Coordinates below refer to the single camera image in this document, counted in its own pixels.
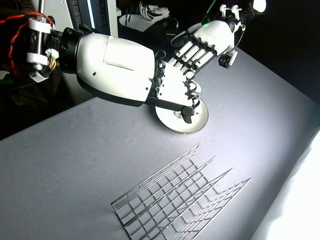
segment table surface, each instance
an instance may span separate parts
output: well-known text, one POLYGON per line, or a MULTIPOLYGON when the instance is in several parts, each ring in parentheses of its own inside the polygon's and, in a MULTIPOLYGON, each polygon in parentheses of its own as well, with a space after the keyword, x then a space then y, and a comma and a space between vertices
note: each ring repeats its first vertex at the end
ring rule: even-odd
POLYGON ((128 239, 110 203, 197 143, 217 186, 252 178, 200 235, 249 239, 320 125, 320 108, 239 51, 195 79, 209 110, 204 129, 172 133, 149 106, 98 98, 0 142, 0 240, 128 239))

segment metal frame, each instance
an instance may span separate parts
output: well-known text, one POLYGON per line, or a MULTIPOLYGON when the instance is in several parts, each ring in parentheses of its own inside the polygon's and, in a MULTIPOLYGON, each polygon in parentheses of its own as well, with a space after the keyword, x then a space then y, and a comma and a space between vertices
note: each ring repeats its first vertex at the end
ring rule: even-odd
POLYGON ((208 181, 192 157, 199 143, 111 203, 131 240, 194 239, 247 185, 214 188, 231 169, 208 181))

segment metal dish rack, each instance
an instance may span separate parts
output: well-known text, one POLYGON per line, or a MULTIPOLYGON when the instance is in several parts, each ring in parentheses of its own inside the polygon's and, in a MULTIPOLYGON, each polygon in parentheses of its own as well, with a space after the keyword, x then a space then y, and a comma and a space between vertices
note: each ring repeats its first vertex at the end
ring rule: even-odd
POLYGON ((131 240, 191 240, 247 185, 214 188, 230 170, 208 181, 191 160, 199 143, 111 203, 131 240))

